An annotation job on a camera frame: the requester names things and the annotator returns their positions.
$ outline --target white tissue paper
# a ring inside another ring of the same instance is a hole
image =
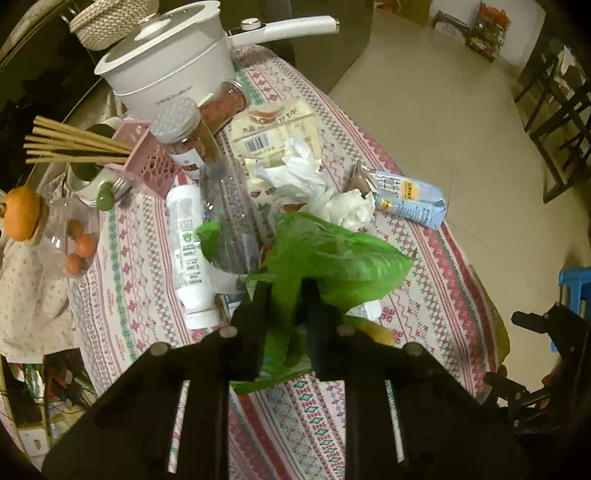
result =
[[[355,232],[374,214],[374,198],[363,198],[358,189],[340,193],[320,172],[310,147],[301,138],[285,141],[284,165],[264,168],[257,165],[257,178],[275,188],[294,203],[305,203],[300,211]]]

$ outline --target blue packet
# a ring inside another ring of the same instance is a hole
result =
[[[381,212],[393,213],[433,229],[438,229],[445,220],[447,205],[443,192],[428,183],[388,171],[368,171],[357,164],[352,171],[351,188],[359,188],[364,195],[371,192],[376,210]]]

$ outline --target orange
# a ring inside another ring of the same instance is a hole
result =
[[[39,195],[29,185],[12,189],[0,206],[4,218],[4,231],[17,242],[29,240],[41,216]]]
[[[96,240],[92,233],[83,233],[76,239],[76,253],[82,258],[88,258],[96,252]]]
[[[82,271],[82,259],[76,254],[70,254],[66,257],[66,273],[77,277]]]
[[[77,240],[80,235],[84,233],[84,225],[77,218],[73,218],[68,222],[66,233],[74,240]]]

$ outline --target wooden chopstick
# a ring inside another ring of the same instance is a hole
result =
[[[53,157],[37,157],[25,160],[27,164],[33,163],[122,163],[116,157],[70,157],[69,155],[54,155]]]
[[[118,140],[112,140],[110,138],[106,138],[106,137],[103,137],[98,134],[94,134],[94,133],[89,132],[87,130],[82,130],[80,128],[72,127],[71,125],[61,124],[59,122],[56,122],[55,120],[51,120],[50,118],[37,116],[37,117],[35,117],[35,120],[33,123],[35,125],[39,125],[40,127],[50,128],[50,129],[53,129],[57,132],[61,132],[61,133],[68,134],[68,135],[74,135],[75,137],[78,137],[78,138],[84,138],[89,141],[96,141],[96,142],[105,143],[107,145],[111,145],[113,148],[121,148],[126,151],[125,153],[131,152],[131,147],[128,144],[125,144],[125,143],[120,142]]]
[[[85,148],[80,148],[78,145],[74,145],[73,147],[66,146],[62,147],[61,145],[54,145],[50,146],[47,144],[40,144],[40,143],[25,143],[23,145],[25,149],[33,149],[39,150],[49,153],[55,153],[56,155],[72,155],[75,157],[119,157],[119,158],[127,158],[129,155],[127,153],[114,153],[114,152],[107,152],[105,150],[99,148],[92,148],[87,150]]]
[[[126,157],[77,157],[74,155],[60,155],[46,150],[27,150],[27,155],[34,155],[35,158],[28,158],[26,163],[125,163]]]
[[[37,135],[45,135],[47,137],[59,138],[61,140],[73,141],[75,143],[88,145],[90,147],[101,148],[104,151],[109,151],[109,152],[113,152],[113,153],[126,153],[126,154],[131,153],[131,149],[129,147],[125,147],[125,148],[114,147],[113,145],[106,144],[102,141],[80,138],[75,135],[65,134],[65,133],[57,132],[57,131],[53,131],[53,130],[47,130],[45,128],[33,127],[33,133],[37,134]]]
[[[39,148],[41,150],[46,149],[62,149],[62,150],[85,150],[89,152],[104,152],[104,148],[99,147],[89,147],[88,145],[82,145],[79,143],[68,142],[64,140],[57,140],[53,138],[46,138],[46,137],[35,137],[34,135],[27,135],[25,137],[26,141],[30,143],[25,143],[23,145],[24,148]]]

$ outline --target jar lid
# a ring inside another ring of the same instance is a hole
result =
[[[150,125],[150,132],[160,143],[181,140],[201,121],[201,113],[192,98],[179,97],[158,112]]]

